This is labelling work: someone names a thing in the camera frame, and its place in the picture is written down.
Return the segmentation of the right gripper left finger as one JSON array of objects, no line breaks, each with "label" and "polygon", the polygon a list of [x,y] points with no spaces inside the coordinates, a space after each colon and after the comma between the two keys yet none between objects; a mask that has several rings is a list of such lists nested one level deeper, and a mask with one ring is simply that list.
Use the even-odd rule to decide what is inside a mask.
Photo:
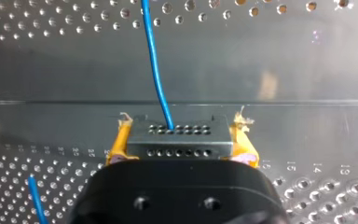
[{"label": "right gripper left finger", "polygon": [[127,154],[127,143],[131,133],[133,119],[126,112],[121,112],[120,115],[122,116],[122,119],[117,121],[118,132],[114,144],[107,154],[105,161],[106,165],[112,165],[114,163],[128,160],[138,160],[137,156],[129,156]]}]

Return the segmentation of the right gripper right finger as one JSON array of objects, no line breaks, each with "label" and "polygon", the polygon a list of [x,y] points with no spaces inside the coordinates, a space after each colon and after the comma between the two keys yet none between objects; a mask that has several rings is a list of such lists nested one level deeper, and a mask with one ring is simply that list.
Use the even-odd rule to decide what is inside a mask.
[{"label": "right gripper right finger", "polygon": [[244,106],[234,115],[233,121],[229,124],[228,130],[233,143],[232,155],[224,157],[226,161],[236,161],[253,168],[259,167],[260,157],[247,133],[250,132],[250,125],[254,120],[243,115]]}]

